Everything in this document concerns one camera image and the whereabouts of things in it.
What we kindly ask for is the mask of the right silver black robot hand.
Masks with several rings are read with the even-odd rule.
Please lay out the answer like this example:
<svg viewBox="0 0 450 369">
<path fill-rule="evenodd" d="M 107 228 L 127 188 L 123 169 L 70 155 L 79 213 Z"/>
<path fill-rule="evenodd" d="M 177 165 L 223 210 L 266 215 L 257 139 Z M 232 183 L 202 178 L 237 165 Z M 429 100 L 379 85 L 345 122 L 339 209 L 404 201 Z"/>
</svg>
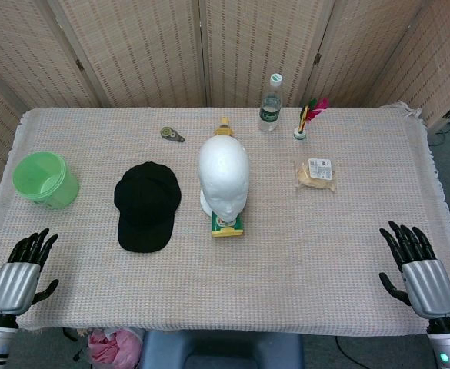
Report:
<svg viewBox="0 0 450 369">
<path fill-rule="evenodd" d="M 397 289 L 384 272 L 379 279 L 395 299 L 411 307 L 427 320 L 450 318 L 450 278 L 444 264 L 437 259 L 427 236 L 417 227 L 408 228 L 393 221 L 387 231 L 381 228 L 405 290 Z"/>
</svg>

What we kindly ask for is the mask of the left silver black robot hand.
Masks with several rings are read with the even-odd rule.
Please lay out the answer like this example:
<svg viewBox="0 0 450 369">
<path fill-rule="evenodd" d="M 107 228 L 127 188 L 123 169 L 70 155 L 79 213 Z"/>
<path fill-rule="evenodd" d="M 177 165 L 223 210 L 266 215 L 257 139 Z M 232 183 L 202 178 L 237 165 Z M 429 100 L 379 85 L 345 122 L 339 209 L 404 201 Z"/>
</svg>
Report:
<svg viewBox="0 0 450 369">
<path fill-rule="evenodd" d="M 0 315 L 20 316 L 40 301 L 50 297 L 58 287 L 54 279 L 43 291 L 38 281 L 58 235 L 48 236 L 46 228 L 21 239 L 0 269 Z"/>
</svg>

